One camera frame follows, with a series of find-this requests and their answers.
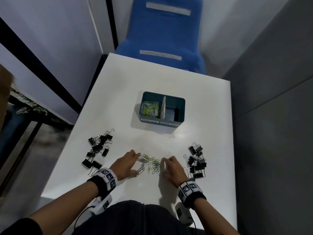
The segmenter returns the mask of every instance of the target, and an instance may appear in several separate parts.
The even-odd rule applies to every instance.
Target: person's left hand
[[[130,176],[137,176],[138,171],[132,170],[131,168],[137,161],[141,154],[135,153],[134,150],[127,152],[123,157],[117,159],[115,163],[110,166],[110,169],[114,172],[117,177],[117,180],[124,180]]]

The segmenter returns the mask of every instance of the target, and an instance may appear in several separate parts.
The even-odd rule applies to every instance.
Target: white table
[[[184,98],[185,122],[176,129],[140,122],[144,91]],[[95,158],[103,167],[110,167],[131,149],[156,159],[174,155],[186,166],[183,155],[190,155],[188,147],[193,142],[201,144],[206,177],[196,182],[212,206],[237,229],[229,81],[110,54],[41,196],[55,199],[84,183],[90,171],[81,165],[91,149],[87,139],[112,128],[108,155]],[[134,169],[140,165],[136,162]],[[147,166],[137,178],[121,181],[112,197],[112,204],[124,200],[159,204],[174,215],[179,202],[176,188],[160,174],[148,174]],[[196,213],[191,213],[197,228],[203,228]]]

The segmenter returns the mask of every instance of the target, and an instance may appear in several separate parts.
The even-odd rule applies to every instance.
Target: brown object
[[[12,82],[13,75],[0,64],[0,130],[6,114]]]

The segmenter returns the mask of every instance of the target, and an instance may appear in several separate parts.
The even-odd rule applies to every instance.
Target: gray floor
[[[28,136],[35,127],[31,122],[25,134],[18,142],[9,160],[0,170],[0,180],[14,162]],[[61,132],[51,126],[43,124],[19,165],[4,197],[0,198],[0,232],[16,220],[26,217],[43,205],[49,199],[41,198],[46,182],[61,154],[69,137],[70,130]]]

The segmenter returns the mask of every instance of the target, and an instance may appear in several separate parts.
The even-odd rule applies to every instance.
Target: divided container
[[[160,107],[162,106],[163,98],[165,99],[165,118],[153,118],[141,115],[141,110],[143,107],[143,102],[158,102]],[[145,91],[142,95],[141,105],[139,109],[139,119],[141,122],[158,124],[168,127],[177,128],[185,120],[185,99],[170,95],[163,95],[158,93],[153,93]]]

